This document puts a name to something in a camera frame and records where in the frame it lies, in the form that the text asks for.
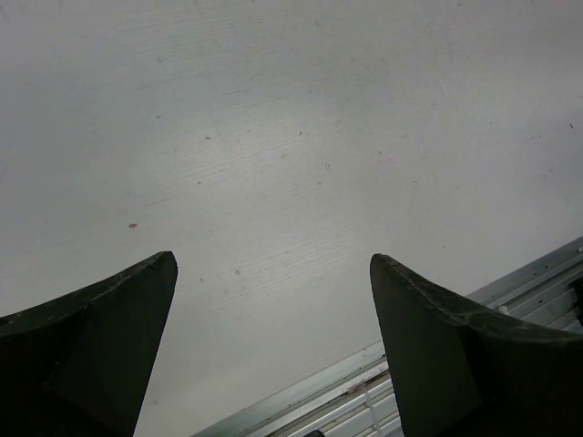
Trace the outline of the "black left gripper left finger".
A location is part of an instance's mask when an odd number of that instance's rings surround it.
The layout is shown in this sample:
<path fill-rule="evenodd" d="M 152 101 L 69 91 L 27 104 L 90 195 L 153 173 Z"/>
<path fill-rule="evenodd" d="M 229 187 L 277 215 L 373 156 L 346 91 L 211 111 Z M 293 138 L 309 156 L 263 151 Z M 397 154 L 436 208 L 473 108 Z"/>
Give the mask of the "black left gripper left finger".
<path fill-rule="evenodd" d="M 177 279 L 161 251 L 2 317 L 2 435 L 133 435 Z"/>

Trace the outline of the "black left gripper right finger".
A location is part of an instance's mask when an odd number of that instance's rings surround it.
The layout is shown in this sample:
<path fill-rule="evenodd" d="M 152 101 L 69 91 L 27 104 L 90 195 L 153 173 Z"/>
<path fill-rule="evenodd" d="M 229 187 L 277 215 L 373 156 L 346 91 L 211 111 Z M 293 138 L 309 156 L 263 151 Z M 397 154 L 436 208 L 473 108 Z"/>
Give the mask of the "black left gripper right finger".
<path fill-rule="evenodd" d="M 376 254 L 374 306 L 407 436 L 579 436 L 582 338 L 491 310 Z"/>

